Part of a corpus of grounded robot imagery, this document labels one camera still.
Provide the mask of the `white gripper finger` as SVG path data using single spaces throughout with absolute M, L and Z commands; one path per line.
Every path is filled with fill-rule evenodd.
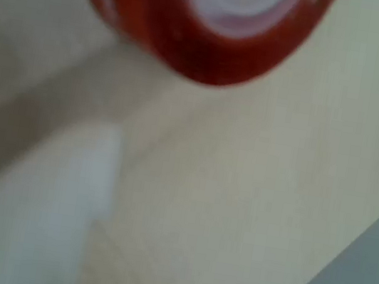
M 89 122 L 36 148 L 4 284 L 78 284 L 90 229 L 111 210 L 121 139 L 117 125 Z

